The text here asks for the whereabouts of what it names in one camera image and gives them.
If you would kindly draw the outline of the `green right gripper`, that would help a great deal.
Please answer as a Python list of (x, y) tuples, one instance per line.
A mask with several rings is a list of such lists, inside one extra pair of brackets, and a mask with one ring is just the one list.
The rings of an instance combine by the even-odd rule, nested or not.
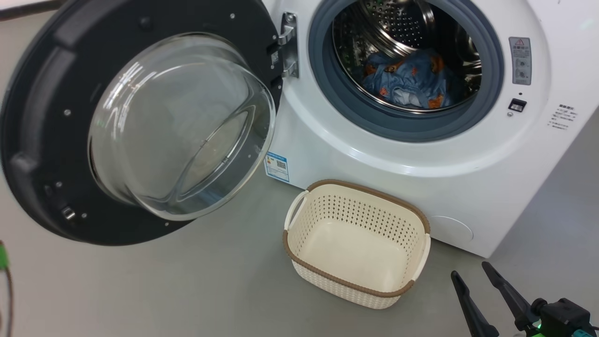
[[(532, 312), (531, 304), (489, 263), (482, 262), (491, 284), (500, 291), (501, 296), (508, 305), (512, 316), (515, 318), (515, 326), (518, 330), (524, 330), (526, 337), (544, 337), (541, 333), (541, 320), (536, 321), (536, 315)], [(457, 271), (451, 272), (452, 284), (455, 288), (460, 307), (464, 314), (471, 337), (498, 337), (500, 333), (495, 326), (488, 323), (484, 315), (478, 309), (470, 297), (470, 290)]]

